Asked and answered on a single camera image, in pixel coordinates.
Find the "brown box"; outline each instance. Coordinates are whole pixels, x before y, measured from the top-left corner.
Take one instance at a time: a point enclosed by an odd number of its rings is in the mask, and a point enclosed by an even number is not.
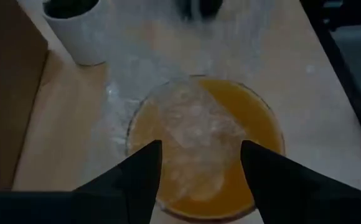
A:
[[[47,55],[16,0],[0,0],[0,190],[12,187]]]

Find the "table surface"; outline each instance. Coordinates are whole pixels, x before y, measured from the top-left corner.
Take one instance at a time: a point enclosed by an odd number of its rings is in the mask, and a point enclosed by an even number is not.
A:
[[[106,65],[75,65],[40,15],[40,1],[18,1],[49,41],[50,54],[14,190],[72,190],[82,179]],[[274,111],[287,157],[361,189],[361,127],[299,1],[277,1],[261,38],[261,65],[248,86]],[[152,219],[171,218],[155,210]],[[255,211],[236,222],[262,221]]]

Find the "white pot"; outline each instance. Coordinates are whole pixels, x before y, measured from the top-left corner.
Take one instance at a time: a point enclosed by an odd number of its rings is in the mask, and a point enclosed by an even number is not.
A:
[[[102,0],[87,12],[67,19],[44,17],[63,46],[80,65],[97,65],[105,61],[105,7]]]

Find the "orange juice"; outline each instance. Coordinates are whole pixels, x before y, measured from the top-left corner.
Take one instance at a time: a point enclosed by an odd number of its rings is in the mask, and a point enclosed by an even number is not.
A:
[[[245,86],[228,80],[199,78],[199,85],[233,115],[252,141],[283,154],[281,131],[272,112],[259,96]],[[163,160],[171,156],[171,149],[166,148],[166,142],[170,141],[169,136],[164,127],[157,125],[159,120],[156,106],[143,104],[140,107],[129,129],[130,153],[154,139],[160,139]],[[160,188],[157,193],[157,201],[170,213],[187,218],[221,219],[234,217],[254,208],[253,197],[240,163],[240,153],[226,168],[223,175],[215,181],[219,187],[215,184],[202,186],[191,195],[176,201],[172,201],[172,197],[178,186],[171,178],[170,169],[163,163]]]

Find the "wooden table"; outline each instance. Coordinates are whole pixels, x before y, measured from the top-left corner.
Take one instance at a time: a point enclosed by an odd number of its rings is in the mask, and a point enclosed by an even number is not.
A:
[[[76,66],[40,16],[38,4],[20,2],[49,41],[51,54],[14,189],[72,190],[82,179],[106,65]],[[247,85],[273,109],[287,157],[361,189],[361,127],[298,0],[276,1],[260,58]],[[167,219],[155,211],[152,222]],[[237,222],[247,221],[261,223],[259,213]]]

